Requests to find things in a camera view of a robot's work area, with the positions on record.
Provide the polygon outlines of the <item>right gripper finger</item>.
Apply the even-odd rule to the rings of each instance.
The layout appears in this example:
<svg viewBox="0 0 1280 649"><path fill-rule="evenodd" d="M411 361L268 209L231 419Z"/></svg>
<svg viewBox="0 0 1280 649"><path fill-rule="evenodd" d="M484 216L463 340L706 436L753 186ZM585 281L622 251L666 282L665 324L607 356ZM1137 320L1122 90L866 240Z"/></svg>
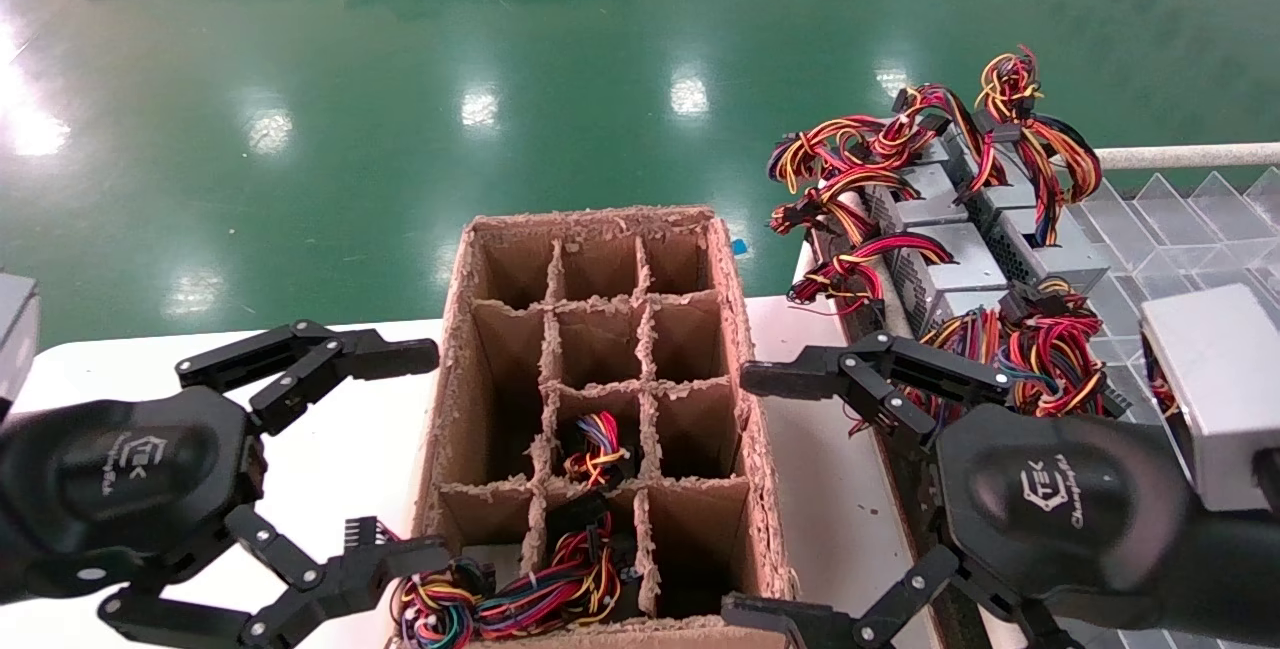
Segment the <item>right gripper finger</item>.
<svg viewBox="0 0 1280 649"><path fill-rule="evenodd" d="M1033 566L1061 573L1055 588L1065 586L1061 579L1062 561L1075 559L1062 547L1041 545L1043 556L1036 557ZM983 575L974 575L973 557L964 550L940 544L919 559L893 584L861 617L836 611L831 605L748 597L731 593L722 600L721 617L732 626L758 629L783 635L792 648L895 648L892 640L911 618L927 608L947 586L957 585L975 602L987 602L995 608L1000 598L992 586L984 586ZM1048 612L1043 597L1018 590L1018 603L1010 616L1027 636L1027 648L1079 648L1079 643L1064 631Z"/></svg>

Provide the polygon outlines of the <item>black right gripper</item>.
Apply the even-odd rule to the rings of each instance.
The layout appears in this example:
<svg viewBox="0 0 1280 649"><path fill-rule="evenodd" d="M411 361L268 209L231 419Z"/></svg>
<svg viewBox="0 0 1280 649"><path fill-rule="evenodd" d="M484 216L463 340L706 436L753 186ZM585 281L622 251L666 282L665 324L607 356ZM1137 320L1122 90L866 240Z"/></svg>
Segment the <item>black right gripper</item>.
<svg viewBox="0 0 1280 649"><path fill-rule="evenodd" d="M934 445L950 539L1007 602L1039 600L1100 626L1155 623L1156 580L1197 506L1162 429L982 406L941 431L906 387L973 407L1002 405L1012 380L888 333L741 367L755 397L835 397L910 456Z"/></svg>

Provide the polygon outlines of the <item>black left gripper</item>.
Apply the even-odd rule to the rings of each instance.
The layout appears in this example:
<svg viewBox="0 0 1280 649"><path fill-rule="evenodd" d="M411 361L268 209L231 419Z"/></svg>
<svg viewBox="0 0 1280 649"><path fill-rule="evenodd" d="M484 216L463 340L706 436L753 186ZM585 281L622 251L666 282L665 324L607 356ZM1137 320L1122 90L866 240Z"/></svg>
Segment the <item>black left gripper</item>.
<svg viewBox="0 0 1280 649"><path fill-rule="evenodd" d="M247 507L266 474L259 435L279 435L347 379L439 366L433 339L388 342L374 329L301 320L183 358L175 375L188 389L173 397L91 399L5 420L3 600L138 584L146 589L104 600L99 618L128 640L169 648L297 648L330 620L375 609L390 585L445 568L445 541L399 540L376 517L358 517L346 522L343 552L316 563ZM223 396L268 378L250 416ZM192 579L232 536L285 584L271 604L251 614L151 589Z"/></svg>

